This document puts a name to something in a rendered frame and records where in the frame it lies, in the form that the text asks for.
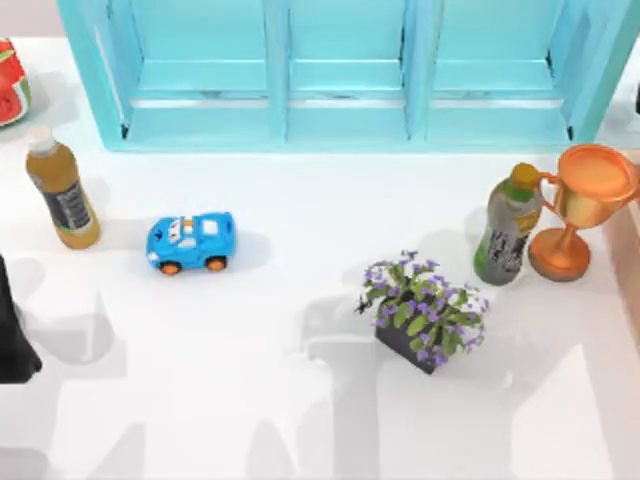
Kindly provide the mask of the blue toy car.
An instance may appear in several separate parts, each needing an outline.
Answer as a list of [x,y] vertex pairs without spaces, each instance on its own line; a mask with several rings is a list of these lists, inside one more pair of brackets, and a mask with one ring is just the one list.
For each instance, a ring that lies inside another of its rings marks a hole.
[[230,212],[163,217],[149,230],[146,258],[165,275],[188,269],[223,271],[236,250],[236,225]]

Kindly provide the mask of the purple flower plant pot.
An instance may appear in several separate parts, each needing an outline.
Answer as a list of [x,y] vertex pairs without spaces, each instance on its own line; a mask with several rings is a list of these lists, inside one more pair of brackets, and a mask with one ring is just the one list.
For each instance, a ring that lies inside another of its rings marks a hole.
[[375,262],[364,270],[356,307],[359,314],[374,311],[377,340],[428,375],[483,343],[490,307],[478,288],[455,286],[438,268],[410,250]]

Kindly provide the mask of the light blue rack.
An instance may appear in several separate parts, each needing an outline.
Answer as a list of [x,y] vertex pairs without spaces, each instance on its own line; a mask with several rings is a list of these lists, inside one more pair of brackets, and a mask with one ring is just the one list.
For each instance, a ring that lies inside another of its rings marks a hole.
[[57,0],[114,151],[592,141],[640,0]]

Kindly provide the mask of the green bottle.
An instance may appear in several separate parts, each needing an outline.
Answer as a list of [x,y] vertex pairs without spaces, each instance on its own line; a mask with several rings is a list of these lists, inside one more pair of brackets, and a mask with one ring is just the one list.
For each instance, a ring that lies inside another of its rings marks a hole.
[[473,265],[485,283],[504,286],[519,274],[525,246],[541,216],[540,172],[519,163],[492,190],[487,224],[476,248]]

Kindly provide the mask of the orange juice bottle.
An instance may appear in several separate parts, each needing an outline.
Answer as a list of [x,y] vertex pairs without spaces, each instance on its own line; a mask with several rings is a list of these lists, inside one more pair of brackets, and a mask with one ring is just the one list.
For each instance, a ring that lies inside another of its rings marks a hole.
[[27,143],[26,171],[48,207],[59,239],[70,249],[91,247],[99,240],[101,228],[74,153],[48,127],[30,129]]

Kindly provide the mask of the copper trophy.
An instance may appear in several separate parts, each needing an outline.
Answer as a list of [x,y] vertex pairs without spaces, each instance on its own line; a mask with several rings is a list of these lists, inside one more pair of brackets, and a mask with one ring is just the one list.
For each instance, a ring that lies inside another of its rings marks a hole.
[[532,267],[555,282],[581,278],[591,250],[578,232],[605,223],[640,196],[638,168],[621,152],[599,144],[574,145],[561,154],[555,175],[541,178],[555,186],[544,205],[564,223],[538,232],[528,249]]

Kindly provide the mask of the salmon-coloured box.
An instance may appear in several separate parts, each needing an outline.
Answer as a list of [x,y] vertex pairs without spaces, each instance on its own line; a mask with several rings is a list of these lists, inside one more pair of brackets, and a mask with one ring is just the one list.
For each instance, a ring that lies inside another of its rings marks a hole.
[[632,335],[640,344],[640,199],[615,213],[604,235]]

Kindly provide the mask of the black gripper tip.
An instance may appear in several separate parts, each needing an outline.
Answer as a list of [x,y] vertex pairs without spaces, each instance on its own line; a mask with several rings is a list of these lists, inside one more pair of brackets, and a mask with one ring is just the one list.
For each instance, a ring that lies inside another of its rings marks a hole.
[[41,371],[42,366],[22,330],[5,260],[0,254],[0,385],[25,384]]

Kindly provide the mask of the red watermelon print can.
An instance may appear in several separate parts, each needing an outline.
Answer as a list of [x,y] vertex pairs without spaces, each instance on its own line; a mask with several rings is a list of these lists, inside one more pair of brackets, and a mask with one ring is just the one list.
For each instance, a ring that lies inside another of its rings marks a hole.
[[0,37],[0,127],[23,118],[32,102],[25,70],[9,38]]

